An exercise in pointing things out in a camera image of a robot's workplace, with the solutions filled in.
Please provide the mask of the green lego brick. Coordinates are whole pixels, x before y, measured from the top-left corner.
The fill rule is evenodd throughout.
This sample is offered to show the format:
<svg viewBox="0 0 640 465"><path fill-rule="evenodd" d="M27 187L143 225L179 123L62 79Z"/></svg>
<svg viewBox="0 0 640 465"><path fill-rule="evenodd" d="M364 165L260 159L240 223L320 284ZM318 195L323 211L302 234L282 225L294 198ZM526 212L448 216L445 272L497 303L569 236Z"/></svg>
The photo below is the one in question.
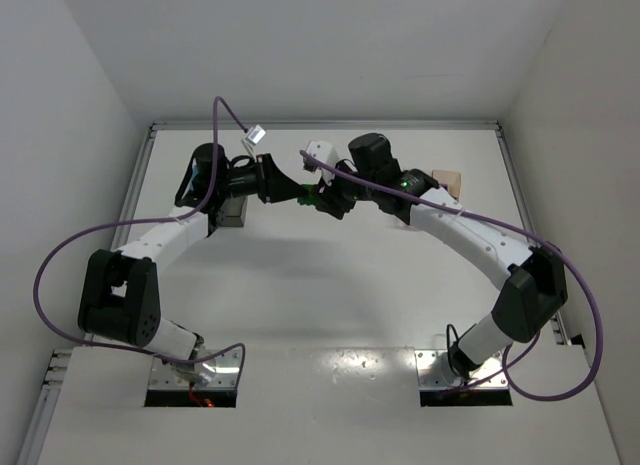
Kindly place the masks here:
<svg viewBox="0 0 640 465"><path fill-rule="evenodd" d="M316 207L321 203L319 186L317 184L304 184L305 194L297 198L297 203L302 206Z"/></svg>

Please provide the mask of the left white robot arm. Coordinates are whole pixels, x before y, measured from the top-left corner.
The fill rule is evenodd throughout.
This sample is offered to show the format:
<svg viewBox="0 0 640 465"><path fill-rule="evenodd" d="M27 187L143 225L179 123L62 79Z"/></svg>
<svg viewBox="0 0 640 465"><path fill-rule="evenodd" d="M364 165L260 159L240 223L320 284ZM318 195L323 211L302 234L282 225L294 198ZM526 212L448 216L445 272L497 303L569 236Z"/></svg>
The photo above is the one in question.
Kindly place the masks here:
<svg viewBox="0 0 640 465"><path fill-rule="evenodd" d="M80 329L180 363L195 359L201 337L161 313L161 273L220 228L228 204L252 195L275 204L307 194L269 154L229 159L222 146L198 146L167 221L114 251L98 250L90 256Z"/></svg>

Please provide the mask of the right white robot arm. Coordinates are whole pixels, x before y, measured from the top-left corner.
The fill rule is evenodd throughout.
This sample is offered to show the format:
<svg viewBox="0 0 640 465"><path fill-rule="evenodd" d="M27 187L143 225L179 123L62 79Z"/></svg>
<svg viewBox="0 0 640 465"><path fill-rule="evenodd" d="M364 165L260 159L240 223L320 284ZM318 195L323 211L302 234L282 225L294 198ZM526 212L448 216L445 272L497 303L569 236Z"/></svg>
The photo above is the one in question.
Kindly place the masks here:
<svg viewBox="0 0 640 465"><path fill-rule="evenodd" d="M527 343L567 301L564 265L557 255L472 220L432 176L402 169L388 138L353 139L343 160L328 142L312 141L303 167L319 171L317 209L342 218L356 203L375 203L385 214L426 232L474 265L499 295L492 310L448 345L440 360L445 382L463 384L498 351Z"/></svg>

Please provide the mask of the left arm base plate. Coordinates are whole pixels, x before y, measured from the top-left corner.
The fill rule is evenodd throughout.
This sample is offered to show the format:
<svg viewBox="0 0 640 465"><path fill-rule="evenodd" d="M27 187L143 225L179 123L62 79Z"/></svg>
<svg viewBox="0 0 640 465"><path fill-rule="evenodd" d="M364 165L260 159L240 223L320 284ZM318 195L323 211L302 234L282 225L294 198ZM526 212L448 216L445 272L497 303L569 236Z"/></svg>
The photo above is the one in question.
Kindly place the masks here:
<svg viewBox="0 0 640 465"><path fill-rule="evenodd" d="M148 378L149 391L187 391L192 384L196 391L228 392L238 385L244 365L241 348L219 353L195 365L165 364L159 358L152 362Z"/></svg>

